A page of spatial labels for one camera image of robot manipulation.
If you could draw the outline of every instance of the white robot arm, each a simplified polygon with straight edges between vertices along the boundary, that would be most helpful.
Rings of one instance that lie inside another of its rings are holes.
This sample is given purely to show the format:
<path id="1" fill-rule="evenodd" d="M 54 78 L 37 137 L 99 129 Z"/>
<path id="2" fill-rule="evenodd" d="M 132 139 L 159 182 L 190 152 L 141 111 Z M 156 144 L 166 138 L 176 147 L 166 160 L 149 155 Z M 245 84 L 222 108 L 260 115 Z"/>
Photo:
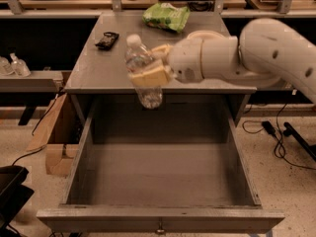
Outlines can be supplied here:
<path id="1" fill-rule="evenodd" d="M 158 48 L 156 53 L 159 55 L 161 50 Z M 232 84 L 267 88 L 283 79 L 316 104 L 316 46 L 278 20 L 251 21 L 239 40 L 182 39 L 162 56 L 163 60 L 152 70 L 154 73 L 146 70 L 134 78 L 140 82 L 138 86 L 157 86 L 157 82 L 164 85 L 171 80 L 171 71 L 182 83 L 218 78 Z"/>

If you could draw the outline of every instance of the floor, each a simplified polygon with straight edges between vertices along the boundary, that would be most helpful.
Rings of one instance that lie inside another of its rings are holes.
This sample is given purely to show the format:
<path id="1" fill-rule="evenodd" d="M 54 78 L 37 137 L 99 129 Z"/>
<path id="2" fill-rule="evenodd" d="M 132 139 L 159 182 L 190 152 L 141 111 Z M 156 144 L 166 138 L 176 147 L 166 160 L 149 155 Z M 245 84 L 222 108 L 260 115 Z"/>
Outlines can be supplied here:
<path id="1" fill-rule="evenodd" d="M 276 141 L 261 130 L 260 121 L 269 120 L 277 125 L 277 112 L 282 106 L 261 107 L 251 106 L 242 117 L 237 127 L 237 136 L 246 161 L 249 173 L 259 193 L 263 208 L 281 209 L 285 213 L 285 220 L 267 234 L 168 234 L 170 237 L 314 237 L 316 236 L 316 171 L 290 166 L 284 160 L 274 155 Z M 22 108 L 0 108 L 0 166 L 11 165 L 15 159 L 25 154 L 25 149 L 32 139 L 32 130 L 37 124 L 44 108 L 39 108 L 33 118 L 25 126 L 18 126 Z M 279 115 L 278 123 L 288 121 L 306 139 L 309 144 L 316 144 L 315 127 L 316 113 L 311 107 L 291 106 Z M 284 139 L 286 157 L 298 165 L 316 168 L 316 163 L 301 148 L 296 140 L 290 136 Z M 65 186 L 65 178 L 50 176 L 45 172 L 45 155 L 24 158 L 19 165 L 29 170 L 24 185 L 35 190 L 35 194 L 11 222 L 12 226 L 22 235 L 28 237 L 52 236 L 50 229 L 37 218 L 37 211 L 41 208 L 57 207 Z M 90 233 L 83 236 L 102 237 L 149 237 L 155 234 L 138 233 Z"/>

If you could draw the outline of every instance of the green snack bag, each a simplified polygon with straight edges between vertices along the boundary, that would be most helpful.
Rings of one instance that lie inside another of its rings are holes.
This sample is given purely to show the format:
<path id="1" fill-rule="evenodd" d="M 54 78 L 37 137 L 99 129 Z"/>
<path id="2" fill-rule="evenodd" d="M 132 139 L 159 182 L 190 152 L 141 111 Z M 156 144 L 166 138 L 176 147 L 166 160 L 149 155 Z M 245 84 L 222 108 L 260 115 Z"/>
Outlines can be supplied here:
<path id="1" fill-rule="evenodd" d="M 144 12 L 142 20 L 149 27 L 180 33 L 186 25 L 189 14 L 190 9 L 187 6 L 176 8 L 169 3 L 157 3 Z"/>

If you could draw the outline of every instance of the clear water bottle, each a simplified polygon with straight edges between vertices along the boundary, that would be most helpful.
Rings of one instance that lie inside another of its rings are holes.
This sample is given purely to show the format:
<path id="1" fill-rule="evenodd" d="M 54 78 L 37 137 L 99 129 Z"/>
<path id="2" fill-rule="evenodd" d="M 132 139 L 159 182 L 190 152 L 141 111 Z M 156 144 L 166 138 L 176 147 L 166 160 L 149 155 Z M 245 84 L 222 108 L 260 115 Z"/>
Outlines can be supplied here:
<path id="1" fill-rule="evenodd" d="M 0 56 L 0 75 L 11 75 L 14 73 L 9 60 Z"/>
<path id="2" fill-rule="evenodd" d="M 131 35 L 126 39 L 127 51 L 125 54 L 125 64 L 127 71 L 132 74 L 141 73 L 145 67 L 148 69 L 148 65 L 155 59 L 150 54 L 147 46 L 142 43 L 139 35 Z M 143 107 L 146 109 L 156 109 L 162 103 L 162 89 L 157 87 L 137 87 L 135 90 L 138 95 L 138 99 Z"/>
<path id="3" fill-rule="evenodd" d="M 11 67 L 14 72 L 19 76 L 29 76 L 31 75 L 30 69 L 27 63 L 23 59 L 19 59 L 15 53 L 10 53 L 12 58 Z"/>

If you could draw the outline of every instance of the open drawer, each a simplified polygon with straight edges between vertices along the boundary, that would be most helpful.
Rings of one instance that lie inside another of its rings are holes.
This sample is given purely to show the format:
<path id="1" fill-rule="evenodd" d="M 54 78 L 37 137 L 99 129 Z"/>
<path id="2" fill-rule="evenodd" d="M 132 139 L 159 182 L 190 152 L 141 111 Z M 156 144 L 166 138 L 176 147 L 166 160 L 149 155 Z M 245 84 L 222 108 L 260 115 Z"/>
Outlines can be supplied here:
<path id="1" fill-rule="evenodd" d="M 144 110 L 133 95 L 97 96 L 54 231 L 265 233 L 284 219 L 263 210 L 224 95 L 165 95 Z"/>

